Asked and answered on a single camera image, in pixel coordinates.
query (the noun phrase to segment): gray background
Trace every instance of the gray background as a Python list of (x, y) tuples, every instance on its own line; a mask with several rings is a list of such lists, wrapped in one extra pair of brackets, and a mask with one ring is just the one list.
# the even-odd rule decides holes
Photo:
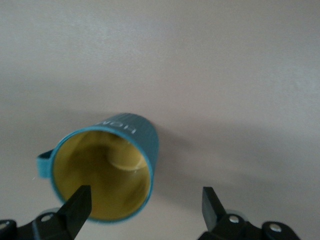
[(1, 0), (0, 218), (61, 203), (35, 158), (115, 113), (157, 127), (146, 208), (77, 239), (195, 240), (202, 187), (319, 238), (320, 1)]

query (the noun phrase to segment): mug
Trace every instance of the mug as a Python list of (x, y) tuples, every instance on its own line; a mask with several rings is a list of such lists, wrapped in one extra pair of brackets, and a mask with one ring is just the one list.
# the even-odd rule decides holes
[(158, 150), (154, 126), (142, 116), (121, 113), (68, 134), (36, 162), (39, 176), (50, 179), (62, 202), (81, 185), (90, 185), (89, 219), (114, 223), (147, 204)]

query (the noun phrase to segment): blue rim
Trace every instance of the blue rim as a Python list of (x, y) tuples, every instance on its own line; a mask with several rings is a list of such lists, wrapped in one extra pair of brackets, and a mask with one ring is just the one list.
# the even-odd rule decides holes
[(53, 165), (54, 165), (54, 161), (53, 159), (55, 158), (56, 156), (56, 153), (58, 151), (58, 149), (61, 147), (62, 144), (65, 143), (66, 140), (68, 140), (69, 138), (71, 138), (72, 136), (76, 135), (76, 134), (79, 134), (79, 133), (83, 133), (83, 132), (87, 132), (87, 131), (103, 131), (103, 132), (107, 132), (107, 133), (111, 133), (111, 134), (115, 134), (121, 138), (124, 138), (126, 140), (128, 140), (132, 145), (134, 145), (139, 151), (140, 153), (143, 155), (145, 161), (146, 161), (146, 164), (148, 166), (148, 170), (149, 170), (149, 177), (150, 177), (150, 187), (149, 187), (149, 191), (148, 191), (148, 194), (145, 198), (145, 200), (143, 201), (143, 203), (141, 204), (141, 206), (136, 210), (134, 211), (133, 213), (131, 213), (130, 215), (126, 216), (126, 217), (123, 217), (123, 218), (119, 218), (119, 219), (115, 219), (115, 220), (103, 220), (103, 219), (98, 219), (98, 218), (94, 218), (94, 217), (89, 217), (88, 219), (93, 221), (93, 222), (98, 222), (98, 223), (104, 223), (104, 224), (115, 224), (115, 223), (119, 223), (119, 222), (123, 222), (123, 221), (126, 221), (132, 217), (134, 217), (135, 215), (137, 215), (147, 204), (147, 202), (149, 201), (150, 199), (150, 196), (151, 196), (151, 193), (152, 193), (152, 190), (153, 190), (153, 185), (154, 185), (154, 173), (153, 173), (153, 169), (152, 169), (152, 166), (151, 166), (151, 163), (150, 163), (150, 159), (148, 158), (148, 156), (146, 155), (145, 151), (141, 148), (141, 146), (139, 146), (136, 141), (120, 132), (120, 131), (117, 131), (113, 128), (109, 128), (107, 126), (89, 126), (89, 127), (85, 127), (85, 128), (81, 128), (79, 130), (76, 130), (72, 133), (70, 133), (69, 135), (65, 136), (62, 140), (59, 141), (59, 143), (56, 145), (56, 147), (53, 149), (52, 151), (52, 154), (50, 156), (50, 160), (51, 160), (51, 163), (50, 163), (50, 168), (49, 168), (49, 172), (50, 172), (50, 182), (51, 182), (51, 185), (52, 185), (52, 188), (54, 190), (54, 192), (57, 194), (59, 200), (62, 202), (62, 203), (65, 203), (66, 201), (64, 200), (64, 198), (62, 197), (62, 195), (60, 194), (55, 182), (54, 182), (54, 176), (53, 176)]

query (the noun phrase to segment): bolt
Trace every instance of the bolt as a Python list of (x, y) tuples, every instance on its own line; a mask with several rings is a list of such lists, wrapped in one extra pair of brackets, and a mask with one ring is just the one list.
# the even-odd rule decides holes
[(52, 214), (45, 215), (41, 218), (41, 222), (46, 222), (46, 221), (50, 220), (52, 217), (53, 217)]
[(270, 224), (270, 228), (272, 231), (280, 233), (282, 231), (281, 227), (275, 223)]
[(5, 229), (7, 227), (7, 225), (9, 224), (9, 222), (5, 222), (5, 223), (1, 223), (0, 224), (0, 230)]
[(229, 220), (230, 220), (230, 222), (232, 222), (234, 224), (239, 223), (239, 218), (237, 216), (234, 216), (234, 215), (230, 216)]

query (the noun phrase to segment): mug handle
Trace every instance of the mug handle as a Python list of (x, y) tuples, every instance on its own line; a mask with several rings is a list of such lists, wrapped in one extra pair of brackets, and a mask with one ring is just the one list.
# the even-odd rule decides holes
[(38, 169), (38, 175), (40, 178), (49, 178), (50, 177), (50, 157), (53, 150), (46, 151), (41, 153), (36, 158), (36, 167)]

